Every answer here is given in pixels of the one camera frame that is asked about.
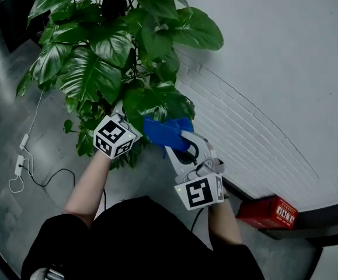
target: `person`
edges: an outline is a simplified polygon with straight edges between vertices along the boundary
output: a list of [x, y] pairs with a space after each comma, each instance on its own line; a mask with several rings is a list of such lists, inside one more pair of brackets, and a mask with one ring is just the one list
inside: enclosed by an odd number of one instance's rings
[[263, 279], [227, 199], [208, 210], [213, 251], [149, 197], [122, 201], [95, 219], [110, 162], [95, 153], [62, 215], [42, 225], [22, 280], [44, 279], [49, 269], [55, 275], [48, 279], [223, 278], [226, 272], [232, 279]]

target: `blue cloth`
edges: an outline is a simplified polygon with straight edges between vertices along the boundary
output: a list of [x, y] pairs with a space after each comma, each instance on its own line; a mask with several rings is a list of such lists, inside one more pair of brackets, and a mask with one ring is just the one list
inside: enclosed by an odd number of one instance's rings
[[193, 132], [192, 122], [187, 117], [162, 123], [146, 116], [143, 129], [149, 140], [160, 146], [168, 146], [181, 152], [187, 151], [190, 147], [190, 144], [180, 136], [182, 130]]

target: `black shirt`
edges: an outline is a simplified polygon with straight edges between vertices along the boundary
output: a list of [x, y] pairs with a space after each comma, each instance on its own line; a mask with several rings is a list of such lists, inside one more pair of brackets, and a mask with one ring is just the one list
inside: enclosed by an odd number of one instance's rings
[[53, 267], [65, 279], [184, 278], [263, 279], [244, 245], [210, 233], [214, 251], [172, 213], [149, 197], [107, 209], [90, 229], [76, 216], [45, 221], [22, 267], [22, 279]]

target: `fiducial marker cube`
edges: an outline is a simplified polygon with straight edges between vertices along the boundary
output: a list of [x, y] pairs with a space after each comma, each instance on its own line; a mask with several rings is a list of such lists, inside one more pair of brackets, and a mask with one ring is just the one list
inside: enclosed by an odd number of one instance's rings
[[223, 202], [222, 176], [217, 173], [179, 184], [175, 190], [189, 211]]
[[119, 121], [118, 115], [105, 116], [93, 135], [93, 145], [111, 159], [129, 151], [136, 139]]

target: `black cable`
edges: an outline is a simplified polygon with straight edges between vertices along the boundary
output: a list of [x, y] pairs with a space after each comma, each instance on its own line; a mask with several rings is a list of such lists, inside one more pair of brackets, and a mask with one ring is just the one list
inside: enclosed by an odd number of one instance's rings
[[[23, 165], [19, 165], [19, 167], [22, 167], [22, 168], [24, 168], [27, 172], [29, 172], [28, 169], [27, 169], [26, 167], [24, 167]], [[52, 178], [53, 178], [57, 173], [59, 173], [60, 171], [63, 171], [63, 170], [69, 171], [71, 174], [73, 174], [73, 187], [75, 187], [75, 174], [74, 174], [73, 171], [71, 171], [71, 170], [69, 170], [69, 169], [66, 169], [66, 168], [59, 169], [59, 171], [55, 172], [55, 173], [50, 177], [49, 181], [48, 181], [46, 184], [38, 184], [38, 183], [35, 181], [34, 177], [30, 174], [30, 172], [29, 172], [29, 176], [31, 177], [31, 179], [33, 180], [34, 183], [36, 183], [38, 186], [44, 188], [44, 187], [48, 186], [48, 184], [50, 183], [50, 181], [52, 180]], [[106, 192], [105, 192], [105, 189], [103, 189], [103, 194], [104, 194], [104, 211], [106, 211]]]
[[[19, 165], [19, 167], [22, 167], [22, 168], [24, 168], [27, 172], [29, 172], [28, 169], [27, 169], [26, 167], [24, 167], [24, 166], [22, 166], [22, 165]], [[34, 183], [36, 183], [38, 186], [44, 188], [44, 187], [48, 186], [48, 184], [50, 183], [50, 181], [52, 180], [52, 178], [53, 178], [57, 173], [59, 173], [60, 171], [63, 171], [63, 170], [69, 171], [71, 174], [73, 174], [73, 187], [75, 187], [75, 174], [74, 174], [73, 171], [70, 171], [69, 169], [66, 169], [66, 168], [61, 168], [61, 169], [59, 169], [59, 171], [55, 172], [55, 173], [50, 177], [49, 181], [48, 181], [46, 184], [38, 184], [38, 183], [35, 181], [34, 177], [30, 174], [30, 172], [29, 172], [29, 176], [31, 177], [31, 179], [33, 180]]]
[[104, 194], [104, 211], [106, 211], [106, 193], [105, 193], [105, 189], [103, 189], [103, 194]]
[[194, 228], [194, 226], [195, 226], [195, 224], [196, 224], [196, 222], [197, 222], [198, 216], [200, 216], [200, 214], [202, 213], [203, 210], [204, 210], [204, 208], [201, 208], [201, 209], [198, 211], [196, 217], [194, 218], [194, 221], [193, 221], [193, 224], [192, 224], [192, 227], [191, 227], [191, 232], [193, 232], [193, 228]]

